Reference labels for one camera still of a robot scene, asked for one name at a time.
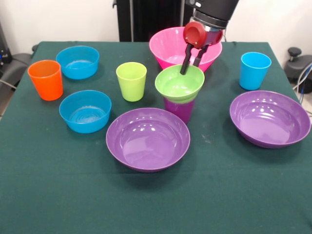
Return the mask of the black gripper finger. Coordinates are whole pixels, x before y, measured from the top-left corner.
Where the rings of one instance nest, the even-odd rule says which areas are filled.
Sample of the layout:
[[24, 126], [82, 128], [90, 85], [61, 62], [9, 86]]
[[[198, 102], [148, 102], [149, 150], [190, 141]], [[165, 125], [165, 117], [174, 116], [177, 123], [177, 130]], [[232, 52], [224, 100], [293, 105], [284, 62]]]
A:
[[190, 63], [190, 57], [192, 55], [192, 53], [191, 53], [192, 48], [193, 48], [193, 45], [188, 43], [187, 47], [185, 49], [185, 59], [183, 61], [183, 64], [182, 64], [181, 70], [180, 70], [180, 73], [182, 75], [185, 75], [186, 72], [187, 72], [187, 69], [188, 69], [188, 66], [189, 66], [189, 63]]
[[208, 45], [205, 45], [203, 48], [200, 49], [196, 58], [194, 59], [193, 66], [195, 67], [199, 66], [202, 56], [207, 52], [208, 47], [209, 47]]

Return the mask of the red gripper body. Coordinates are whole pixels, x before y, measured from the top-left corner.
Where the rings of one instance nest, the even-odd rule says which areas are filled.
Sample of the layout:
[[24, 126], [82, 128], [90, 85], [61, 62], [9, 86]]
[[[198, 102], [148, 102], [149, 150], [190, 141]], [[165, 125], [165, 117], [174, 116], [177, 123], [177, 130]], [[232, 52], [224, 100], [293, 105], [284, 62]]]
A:
[[183, 30], [183, 38], [186, 43], [194, 48], [214, 45], [221, 41], [223, 30], [206, 26], [200, 22], [192, 21], [186, 24]]

